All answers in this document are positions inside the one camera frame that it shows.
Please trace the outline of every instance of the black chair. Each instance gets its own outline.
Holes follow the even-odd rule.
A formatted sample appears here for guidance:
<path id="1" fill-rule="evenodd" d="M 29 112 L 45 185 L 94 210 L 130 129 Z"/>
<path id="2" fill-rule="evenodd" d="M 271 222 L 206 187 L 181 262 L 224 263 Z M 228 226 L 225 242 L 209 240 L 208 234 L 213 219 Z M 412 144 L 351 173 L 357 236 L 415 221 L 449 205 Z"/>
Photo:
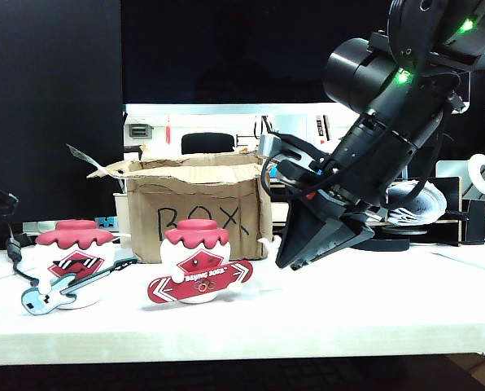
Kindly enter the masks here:
<path id="1" fill-rule="evenodd" d="M 226 133 L 189 133 L 181 139 L 181 154 L 232 152 L 235 139 Z"/>
<path id="2" fill-rule="evenodd" d="M 123 153 L 131 153 L 136 152 L 138 154 L 138 159 L 142 159 L 143 150 L 141 145 L 124 145 L 123 146 Z"/>

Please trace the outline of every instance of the box flap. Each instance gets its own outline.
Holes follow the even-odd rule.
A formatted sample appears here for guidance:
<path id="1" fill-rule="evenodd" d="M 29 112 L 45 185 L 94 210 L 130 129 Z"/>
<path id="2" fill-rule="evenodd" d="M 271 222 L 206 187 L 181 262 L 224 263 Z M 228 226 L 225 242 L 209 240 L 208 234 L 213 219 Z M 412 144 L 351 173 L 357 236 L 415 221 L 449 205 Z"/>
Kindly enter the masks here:
<path id="1" fill-rule="evenodd" d="M 140 170 L 157 169 L 161 167 L 212 167 L 212 166 L 234 166 L 234 165 L 249 165 L 259 164 L 260 159 L 255 153 L 196 153 L 193 155 L 183 155 L 168 159 L 154 159 L 154 160 L 123 160 L 113 163 L 105 167 L 109 175 L 118 179 L 125 178 L 145 178 L 148 173 L 135 174 Z M 87 175 L 87 178 L 101 178 L 105 174 L 101 171 L 94 171 Z"/>
<path id="2" fill-rule="evenodd" d="M 140 169 L 124 174 L 123 178 L 173 178 L 193 184 L 233 184 L 249 181 L 260 176 L 260 166 L 220 165 L 220 166 L 182 166 Z"/>

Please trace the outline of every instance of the cardboard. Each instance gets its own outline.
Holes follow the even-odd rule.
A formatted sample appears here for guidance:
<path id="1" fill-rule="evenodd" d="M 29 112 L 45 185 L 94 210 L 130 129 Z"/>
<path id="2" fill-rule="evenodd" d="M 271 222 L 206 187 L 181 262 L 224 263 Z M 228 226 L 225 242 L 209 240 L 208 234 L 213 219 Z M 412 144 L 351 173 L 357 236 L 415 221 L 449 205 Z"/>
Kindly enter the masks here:
<path id="1" fill-rule="evenodd" d="M 127 179 L 132 248 L 143 262 L 160 262 L 164 232 L 187 218 L 211 218 L 226 228 L 230 259 L 265 256 L 257 240 L 272 239 L 271 202 L 260 185 L 256 155 L 194 154 L 122 161 L 106 169 Z M 97 171 L 88 178 L 103 175 Z"/>

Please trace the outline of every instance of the red cap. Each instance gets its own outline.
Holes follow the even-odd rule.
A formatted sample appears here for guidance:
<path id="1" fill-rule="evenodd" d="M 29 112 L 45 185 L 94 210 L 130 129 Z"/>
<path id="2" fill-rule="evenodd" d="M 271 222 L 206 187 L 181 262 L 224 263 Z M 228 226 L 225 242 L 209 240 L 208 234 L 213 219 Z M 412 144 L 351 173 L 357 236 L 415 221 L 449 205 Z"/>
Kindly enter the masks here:
<path id="1" fill-rule="evenodd" d="M 96 223 L 91 220 L 65 220 L 56 223 L 56 229 L 46 232 L 37 237 L 37 244 L 49 245 L 57 243 L 61 249 L 67 249 L 78 244 L 82 250 L 86 250 L 93 242 L 98 246 L 114 240 L 114 235 L 105 230 L 96 228 Z"/>
<path id="2" fill-rule="evenodd" d="M 183 220 L 177 228 L 166 231 L 164 235 L 172 244 L 182 241 L 187 248 L 196 248 L 203 243 L 204 247 L 212 249 L 217 242 L 225 245 L 229 239 L 228 230 L 219 228 L 214 220 L 199 218 Z"/>

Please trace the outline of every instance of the blue guitar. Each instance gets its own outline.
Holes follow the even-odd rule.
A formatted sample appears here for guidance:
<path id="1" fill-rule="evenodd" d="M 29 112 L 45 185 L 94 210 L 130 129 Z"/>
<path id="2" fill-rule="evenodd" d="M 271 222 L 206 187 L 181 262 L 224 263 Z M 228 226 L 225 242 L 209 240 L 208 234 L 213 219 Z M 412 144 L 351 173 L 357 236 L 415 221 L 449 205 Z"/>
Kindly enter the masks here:
<path id="1" fill-rule="evenodd" d="M 94 281 L 107 277 L 113 271 L 123 270 L 125 267 L 137 263 L 137 258 L 120 259 L 114 262 L 114 265 L 93 275 L 80 279 L 72 283 L 76 278 L 76 273 L 67 273 L 53 283 L 51 290 L 46 295 L 38 291 L 38 287 L 29 288 L 22 293 L 22 305 L 33 315 L 49 314 L 55 308 L 73 303 L 76 300 L 76 294 L 72 293 L 77 289 L 83 288 Z"/>

